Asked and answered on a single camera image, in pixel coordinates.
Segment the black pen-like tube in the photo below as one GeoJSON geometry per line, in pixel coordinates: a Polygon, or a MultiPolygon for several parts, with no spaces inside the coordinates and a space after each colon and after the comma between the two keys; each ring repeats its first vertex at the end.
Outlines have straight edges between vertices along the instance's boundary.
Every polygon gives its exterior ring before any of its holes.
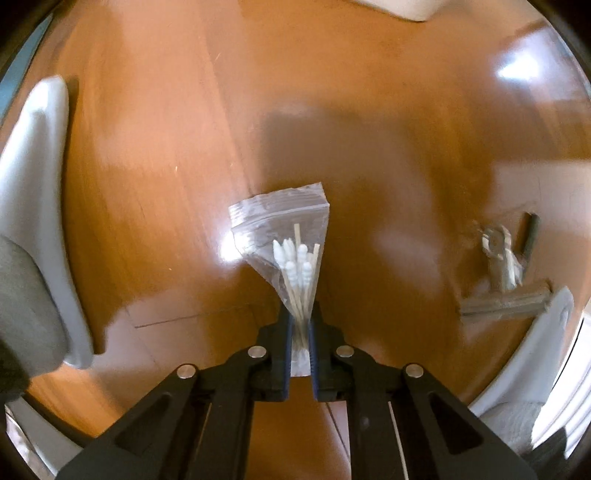
{"type": "Polygon", "coordinates": [[[541,218],[538,214],[532,212],[526,214],[525,230],[521,248],[521,256],[524,263],[529,263],[531,260],[540,225],[541,218]]]}

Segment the right grey slipper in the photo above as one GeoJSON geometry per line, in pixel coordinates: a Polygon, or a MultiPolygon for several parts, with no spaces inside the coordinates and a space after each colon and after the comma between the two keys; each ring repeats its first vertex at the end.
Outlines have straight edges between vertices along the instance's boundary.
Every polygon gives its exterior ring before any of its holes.
{"type": "Polygon", "coordinates": [[[501,372],[470,404],[472,413],[519,455],[533,449],[534,425],[557,378],[573,310],[568,287],[554,293],[501,372]]]}

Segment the grey slipper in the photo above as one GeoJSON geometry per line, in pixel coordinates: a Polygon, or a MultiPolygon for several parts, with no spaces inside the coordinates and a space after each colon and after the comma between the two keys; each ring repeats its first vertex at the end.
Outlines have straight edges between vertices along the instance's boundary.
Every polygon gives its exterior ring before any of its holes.
{"type": "Polygon", "coordinates": [[[573,310],[568,287],[554,293],[501,372],[470,404],[472,413],[519,455],[533,449],[534,425],[557,378],[573,310]]]}
{"type": "Polygon", "coordinates": [[[86,369],[94,356],[93,341],[70,272],[62,222],[68,120],[64,79],[39,81],[1,154],[1,238],[23,248],[46,283],[68,341],[62,364],[86,369]]]}

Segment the left grey slipper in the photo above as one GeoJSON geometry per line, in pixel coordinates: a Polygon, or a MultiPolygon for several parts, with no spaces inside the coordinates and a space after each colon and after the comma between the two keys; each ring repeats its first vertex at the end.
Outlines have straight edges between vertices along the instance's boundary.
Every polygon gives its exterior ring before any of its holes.
{"type": "Polygon", "coordinates": [[[62,222],[68,120],[64,79],[39,81],[1,154],[1,238],[23,248],[46,283],[68,341],[62,364],[86,369],[94,356],[93,341],[70,272],[62,222]]]}

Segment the metal nail clipper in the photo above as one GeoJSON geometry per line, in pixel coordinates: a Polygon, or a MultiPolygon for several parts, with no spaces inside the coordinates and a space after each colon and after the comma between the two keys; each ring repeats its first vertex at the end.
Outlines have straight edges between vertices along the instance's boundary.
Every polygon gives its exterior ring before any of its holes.
{"type": "Polygon", "coordinates": [[[523,267],[512,250],[512,244],[512,235],[503,225],[489,226],[482,234],[491,290],[495,293],[512,291],[522,285],[523,267]]]}

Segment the white open door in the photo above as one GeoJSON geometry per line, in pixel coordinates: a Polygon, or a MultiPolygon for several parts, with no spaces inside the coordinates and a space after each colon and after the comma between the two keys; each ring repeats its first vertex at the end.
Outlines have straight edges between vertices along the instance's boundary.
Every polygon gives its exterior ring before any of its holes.
{"type": "Polygon", "coordinates": [[[425,22],[449,3],[448,0],[353,0],[374,10],[412,22],[425,22]]]}

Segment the cotton swab bag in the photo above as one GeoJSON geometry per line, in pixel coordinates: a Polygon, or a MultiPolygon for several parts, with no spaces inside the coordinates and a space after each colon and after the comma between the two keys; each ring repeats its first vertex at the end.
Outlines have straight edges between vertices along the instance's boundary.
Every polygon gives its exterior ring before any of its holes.
{"type": "Polygon", "coordinates": [[[236,249],[293,318],[290,374],[311,374],[308,328],[329,226],[322,183],[256,195],[228,207],[236,249]]]}

